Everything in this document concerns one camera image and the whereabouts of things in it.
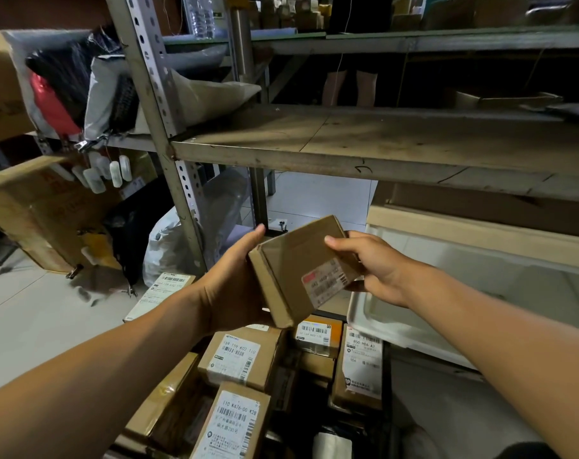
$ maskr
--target wooden shelf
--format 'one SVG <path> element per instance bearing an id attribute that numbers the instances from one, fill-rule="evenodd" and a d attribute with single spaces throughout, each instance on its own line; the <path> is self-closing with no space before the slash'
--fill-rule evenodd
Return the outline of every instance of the wooden shelf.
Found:
<path id="1" fill-rule="evenodd" d="M 579 200 L 579 125 L 528 113 L 256 105 L 178 159 Z"/>

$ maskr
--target black shorts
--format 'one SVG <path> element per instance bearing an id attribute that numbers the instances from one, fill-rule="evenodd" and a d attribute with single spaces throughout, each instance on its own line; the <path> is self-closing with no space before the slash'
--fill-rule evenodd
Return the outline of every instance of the black shorts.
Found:
<path id="1" fill-rule="evenodd" d="M 381 55 L 377 53 L 330 54 L 327 57 L 327 71 L 361 71 L 378 74 L 382 61 Z"/>

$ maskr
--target barcode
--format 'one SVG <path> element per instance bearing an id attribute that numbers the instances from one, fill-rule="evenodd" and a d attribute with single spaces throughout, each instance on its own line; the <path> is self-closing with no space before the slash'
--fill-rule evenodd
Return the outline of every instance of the barcode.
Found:
<path id="1" fill-rule="evenodd" d="M 334 285 L 336 285 L 336 282 L 337 282 L 336 278 L 332 278 L 331 280 L 328 280 L 328 281 L 324 282 L 323 284 L 316 286 L 313 289 L 313 293 L 317 297 L 320 295 L 323 295 L 323 293 L 325 293 L 330 288 L 332 288 Z"/>
<path id="2" fill-rule="evenodd" d="M 362 335 L 361 333 L 355 333 L 354 331 L 350 331 L 349 336 L 353 337 L 355 339 L 365 339 L 366 341 L 369 341 L 370 343 L 380 343 L 379 339 L 374 339 L 372 337 L 369 337 L 368 335 Z"/>
<path id="3" fill-rule="evenodd" d="M 328 329 L 320 329 L 319 327 L 311 327 L 310 325 L 302 325 L 302 330 L 305 332 L 327 333 Z"/>
<path id="4" fill-rule="evenodd" d="M 245 422 L 247 420 L 246 414 L 241 414 L 240 412 L 233 411 L 232 409 L 224 408 L 222 406 L 219 406 L 217 408 L 217 412 L 219 414 L 221 414 L 222 416 L 227 417 L 229 419 L 240 420 L 240 422 Z"/>
<path id="5" fill-rule="evenodd" d="M 233 347 L 229 347 L 229 346 L 224 346 L 221 349 L 222 351 L 227 351 L 230 354 L 236 354 L 237 356 L 243 357 L 245 355 L 245 351 L 240 351 L 236 348 Z"/>
<path id="6" fill-rule="evenodd" d="M 249 448 L 249 441 L 251 440 L 251 435 L 253 434 L 253 429 L 255 427 L 255 419 L 249 420 L 249 425 L 247 425 L 247 432 L 245 433 L 245 438 L 243 438 L 243 446 L 240 448 L 240 457 L 245 457 L 247 455 L 247 449 Z"/>
<path id="7" fill-rule="evenodd" d="M 247 378 L 247 374 L 249 373 L 249 368 L 251 367 L 251 363 L 253 362 L 253 358 L 250 357 L 247 362 L 245 363 L 245 366 L 243 367 L 243 371 L 240 373 L 240 380 L 244 381 L 245 378 Z"/>

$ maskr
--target forearm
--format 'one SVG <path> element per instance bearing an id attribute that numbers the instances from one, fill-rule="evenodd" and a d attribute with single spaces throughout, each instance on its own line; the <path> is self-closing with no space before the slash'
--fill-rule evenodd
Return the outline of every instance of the forearm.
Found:
<path id="1" fill-rule="evenodd" d="M 198 285 L 0 388 L 0 457 L 100 457 L 204 336 Z"/>
<path id="2" fill-rule="evenodd" d="M 409 307 L 562 457 L 579 458 L 579 330 L 479 293 L 433 267 L 417 267 L 406 281 Z"/>

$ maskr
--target perforated metal post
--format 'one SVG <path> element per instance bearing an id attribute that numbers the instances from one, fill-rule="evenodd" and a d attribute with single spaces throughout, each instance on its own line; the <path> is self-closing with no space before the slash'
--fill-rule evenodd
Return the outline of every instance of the perforated metal post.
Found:
<path id="1" fill-rule="evenodd" d="M 206 231 L 206 205 L 201 187 L 196 186 L 199 179 L 193 178 L 193 165 L 177 161 L 168 140 L 185 131 L 185 120 L 171 70 L 164 60 L 166 50 L 153 1 L 106 1 L 194 258 L 190 271 L 203 275 L 214 260 L 214 254 L 204 253 L 202 231 Z"/>

